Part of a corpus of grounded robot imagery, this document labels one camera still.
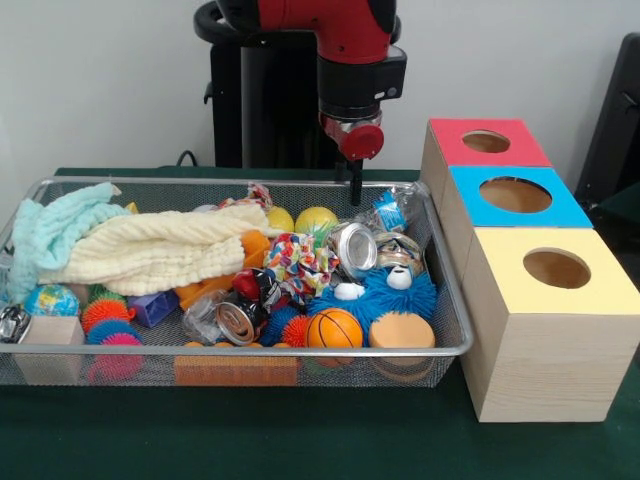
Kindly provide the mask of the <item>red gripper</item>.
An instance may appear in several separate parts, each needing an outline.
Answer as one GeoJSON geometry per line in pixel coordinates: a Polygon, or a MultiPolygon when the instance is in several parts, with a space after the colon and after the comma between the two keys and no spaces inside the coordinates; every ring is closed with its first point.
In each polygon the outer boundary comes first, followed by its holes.
{"type": "MultiPolygon", "coordinates": [[[[348,160],[351,171],[350,201],[353,206],[361,203],[362,161],[374,158],[384,145],[384,133],[381,128],[382,114],[353,120],[340,120],[319,114],[319,123],[324,133],[332,139],[338,151],[348,160]]],[[[345,178],[345,162],[336,161],[336,180],[345,178]]]]}

